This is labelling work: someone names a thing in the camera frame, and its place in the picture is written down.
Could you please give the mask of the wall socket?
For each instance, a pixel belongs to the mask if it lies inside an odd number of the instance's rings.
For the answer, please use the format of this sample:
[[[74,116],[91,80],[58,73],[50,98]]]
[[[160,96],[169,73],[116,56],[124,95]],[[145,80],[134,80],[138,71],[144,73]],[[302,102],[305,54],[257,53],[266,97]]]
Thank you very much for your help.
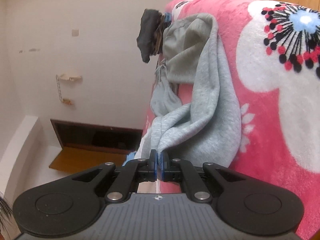
[[[78,37],[79,36],[79,29],[72,29],[72,37]]]

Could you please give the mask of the wall hook rack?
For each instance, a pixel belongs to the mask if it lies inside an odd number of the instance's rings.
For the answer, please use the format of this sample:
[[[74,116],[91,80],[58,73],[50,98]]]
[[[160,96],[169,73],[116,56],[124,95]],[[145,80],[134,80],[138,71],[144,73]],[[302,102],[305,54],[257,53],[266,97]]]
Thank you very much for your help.
[[[56,74],[55,75],[57,94],[59,101],[67,106],[74,106],[75,101],[69,97],[72,88],[82,83],[81,75]]]

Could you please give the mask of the brown folded clothes in stack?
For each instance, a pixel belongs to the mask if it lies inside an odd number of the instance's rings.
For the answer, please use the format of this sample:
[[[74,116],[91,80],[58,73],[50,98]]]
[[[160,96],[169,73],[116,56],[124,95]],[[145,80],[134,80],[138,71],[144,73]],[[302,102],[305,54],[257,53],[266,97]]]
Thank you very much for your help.
[[[157,28],[154,34],[154,42],[153,42],[153,51],[151,55],[157,55],[162,53],[162,44],[163,44],[163,33],[164,30],[171,25],[172,23],[172,15],[169,12],[165,12],[160,15]]]

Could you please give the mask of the pink floral blanket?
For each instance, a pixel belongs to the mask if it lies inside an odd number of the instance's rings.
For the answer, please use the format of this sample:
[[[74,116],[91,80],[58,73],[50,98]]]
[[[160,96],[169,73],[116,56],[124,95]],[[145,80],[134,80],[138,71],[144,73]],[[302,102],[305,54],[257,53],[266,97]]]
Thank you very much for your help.
[[[319,230],[319,12],[271,0],[173,0],[165,12],[172,23],[216,19],[241,114],[227,167],[294,192],[297,234],[309,239]],[[140,146],[154,118],[150,107]]]

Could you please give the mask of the light blue garment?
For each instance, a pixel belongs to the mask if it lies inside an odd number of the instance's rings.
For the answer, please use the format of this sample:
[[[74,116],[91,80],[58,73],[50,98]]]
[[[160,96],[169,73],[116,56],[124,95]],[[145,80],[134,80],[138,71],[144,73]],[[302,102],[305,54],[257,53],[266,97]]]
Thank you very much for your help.
[[[126,156],[126,160],[123,162],[122,166],[125,166],[129,161],[134,160],[136,158],[136,151],[134,152],[130,152],[127,156]]]

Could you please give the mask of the grey sweatpants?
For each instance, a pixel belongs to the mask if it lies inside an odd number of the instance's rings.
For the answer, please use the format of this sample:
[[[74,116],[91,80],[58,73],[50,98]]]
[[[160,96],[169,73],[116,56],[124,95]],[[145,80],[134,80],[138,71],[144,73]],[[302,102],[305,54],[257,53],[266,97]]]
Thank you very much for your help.
[[[206,13],[164,31],[150,107],[155,115],[140,155],[152,150],[196,166],[231,164],[241,141],[241,114],[216,19]]]

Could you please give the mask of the black folded garment on stack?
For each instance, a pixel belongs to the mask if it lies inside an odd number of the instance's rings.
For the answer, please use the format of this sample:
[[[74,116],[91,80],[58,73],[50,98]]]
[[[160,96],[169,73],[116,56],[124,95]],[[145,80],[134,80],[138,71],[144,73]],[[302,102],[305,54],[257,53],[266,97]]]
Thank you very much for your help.
[[[140,20],[140,31],[136,39],[142,61],[148,63],[154,53],[157,38],[155,33],[160,25],[162,13],[155,9],[145,9]]]

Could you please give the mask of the wooden door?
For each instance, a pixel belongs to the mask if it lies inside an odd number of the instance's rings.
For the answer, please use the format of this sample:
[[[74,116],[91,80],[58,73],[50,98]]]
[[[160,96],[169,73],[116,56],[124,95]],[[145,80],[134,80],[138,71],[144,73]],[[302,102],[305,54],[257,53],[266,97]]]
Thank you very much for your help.
[[[104,162],[121,166],[138,149],[141,129],[51,120],[61,151],[49,168],[74,174]]]

